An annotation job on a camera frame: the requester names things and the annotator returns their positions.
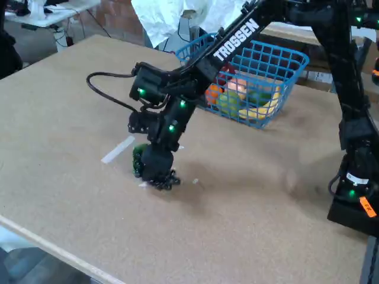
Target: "wooden table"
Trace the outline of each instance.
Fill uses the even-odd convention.
[[[337,97],[295,86],[263,131],[196,110],[183,183],[158,192],[133,177],[132,146],[101,162],[130,112],[85,83],[141,60],[178,64],[93,37],[0,81],[0,224],[104,283],[358,283],[367,238],[326,219]],[[132,79],[94,82],[131,102]]]

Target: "floor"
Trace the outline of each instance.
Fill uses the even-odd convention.
[[[85,37],[94,34],[107,36],[99,27],[84,26]],[[21,24],[15,22],[6,22],[5,30],[15,37],[15,48],[24,62],[35,63],[57,52],[55,39],[52,31],[39,28],[35,31],[21,28]],[[77,22],[70,22],[68,26],[68,35],[73,38],[74,43],[84,39],[82,26]],[[107,30],[112,38],[128,41],[135,44],[142,44],[143,37],[137,37],[132,34],[124,33],[120,30]]]

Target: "plastic fruit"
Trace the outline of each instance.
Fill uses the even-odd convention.
[[[239,110],[239,95],[235,91],[228,91],[227,94],[222,94],[219,97],[219,110],[231,117],[238,116]]]
[[[250,91],[248,93],[248,102],[255,107],[262,107],[271,100],[271,94],[266,92]]]
[[[223,90],[221,87],[211,84],[209,88],[205,91],[205,97],[209,104],[215,105],[217,102],[217,98],[220,94],[222,94]]]
[[[242,79],[236,79],[233,78],[228,81],[227,83],[227,88],[229,90],[236,91],[238,93],[238,96],[241,100],[246,99],[246,86],[247,86],[247,81],[242,80]]]
[[[230,63],[226,63],[225,66],[221,68],[222,72],[229,73],[232,75],[236,74],[234,67]],[[213,83],[223,86],[232,76],[226,76],[225,74],[219,73],[216,78],[214,78]]]
[[[265,118],[272,115],[272,113],[278,107],[279,97],[280,88],[276,87],[274,96],[272,96],[272,99],[267,104],[259,108],[240,109],[238,112],[239,117],[243,119],[249,118],[250,120],[264,120]]]

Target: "black cable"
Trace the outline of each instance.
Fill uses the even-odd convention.
[[[99,23],[99,21],[96,19],[96,17],[90,12],[90,10],[87,10],[88,14],[95,20],[95,22],[102,28],[103,31],[110,37],[111,35],[108,33],[108,31]]]
[[[165,46],[163,47],[163,50],[162,50],[162,51],[165,51],[165,50],[166,50],[167,42],[168,42],[168,38],[167,38],[167,40],[166,40]]]
[[[345,201],[345,202],[350,202],[350,203],[357,203],[359,202],[359,198],[347,198],[347,197],[344,197],[344,196],[341,196],[341,195],[338,195],[336,194],[336,192],[334,192],[332,190],[332,186],[333,184],[341,177],[341,173],[338,172],[337,175],[328,183],[327,185],[327,189],[329,191],[329,193],[336,199],[338,200],[341,200],[341,201]],[[367,195],[365,195],[364,197],[366,197],[367,199],[370,199],[370,197],[372,197],[374,191],[371,190]]]
[[[62,45],[60,42],[58,42],[59,40],[61,40],[62,38],[65,38],[66,36],[67,36],[67,32],[66,32],[66,30],[63,30],[63,32],[65,33],[63,36],[61,36],[60,38],[55,38],[55,42],[58,44],[58,45],[60,45],[60,46],[62,46],[62,47],[69,47],[69,46],[64,46],[64,45]],[[61,33],[60,31],[56,31],[56,32],[53,32],[53,34],[59,34],[59,33]]]
[[[190,27],[190,19],[188,19],[188,31],[190,31],[189,27]],[[179,20],[179,25],[178,25],[178,36],[181,38],[181,40],[186,41],[187,43],[190,43],[189,40],[185,40],[184,38],[182,38],[182,36],[179,34],[179,31],[180,31],[180,20]]]
[[[119,101],[118,99],[116,98],[113,98],[112,96],[109,96],[107,95],[106,93],[102,92],[101,90],[99,90],[98,88],[96,88],[92,83],[91,83],[91,78],[92,77],[95,77],[95,76],[108,76],[108,77],[115,77],[115,78],[132,78],[134,77],[133,74],[115,74],[115,73],[108,73],[108,72],[94,72],[94,73],[91,73],[87,76],[86,78],[86,82],[87,82],[87,85],[94,91],[96,92],[97,94],[101,95],[102,97],[106,98],[106,99],[109,99],[110,101],[112,102],[115,102],[116,104],[118,105],[121,105],[122,107],[125,107],[127,109],[130,109],[131,111],[133,112],[137,112],[137,110],[135,108],[133,108],[131,105],[128,105],[127,103],[125,102],[121,102]]]
[[[83,21],[82,21],[82,17],[81,17],[81,14],[77,11],[77,10],[75,10],[75,9],[72,9],[72,8],[58,8],[58,9],[56,9],[56,8],[49,8],[50,10],[52,10],[52,11],[59,11],[59,10],[71,10],[71,11],[75,11],[76,12],[76,14],[79,16],[79,21],[81,22],[81,25],[82,25],[82,32],[83,32],[83,38],[86,38],[86,36],[85,36],[85,30],[84,30],[84,25],[83,25]]]
[[[144,112],[148,108],[161,109],[168,103],[168,99],[169,99],[169,96],[167,95],[166,98],[163,100],[163,102],[160,105],[153,105],[151,103],[144,101],[143,99],[139,99],[139,101],[143,104],[143,106],[140,108],[140,111]]]

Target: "white plastic bag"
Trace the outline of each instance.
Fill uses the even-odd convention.
[[[30,17],[35,20],[43,20],[46,15],[43,11],[43,7],[47,0],[29,0],[28,7],[30,10]]]

